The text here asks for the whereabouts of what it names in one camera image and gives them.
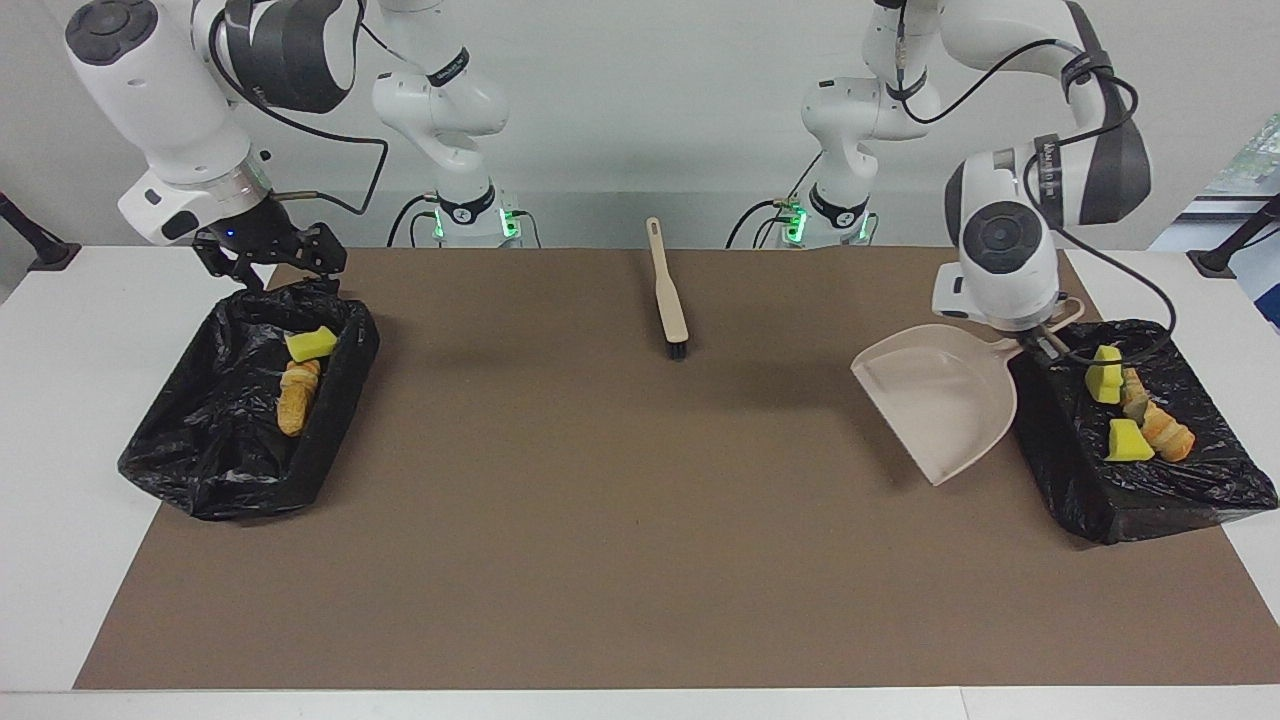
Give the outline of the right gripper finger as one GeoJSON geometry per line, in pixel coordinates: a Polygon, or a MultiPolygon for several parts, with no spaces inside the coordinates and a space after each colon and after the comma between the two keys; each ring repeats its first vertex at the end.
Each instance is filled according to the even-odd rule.
{"type": "Polygon", "coordinates": [[[241,283],[250,292],[262,292],[264,282],[244,256],[232,258],[211,232],[197,232],[192,238],[192,249],[206,272],[212,277],[228,277],[241,283]]]}
{"type": "Polygon", "coordinates": [[[325,223],[294,228],[283,240],[283,256],[285,264],[317,277],[323,287],[333,293],[340,287],[339,275],[348,259],[346,246],[325,223]]]}

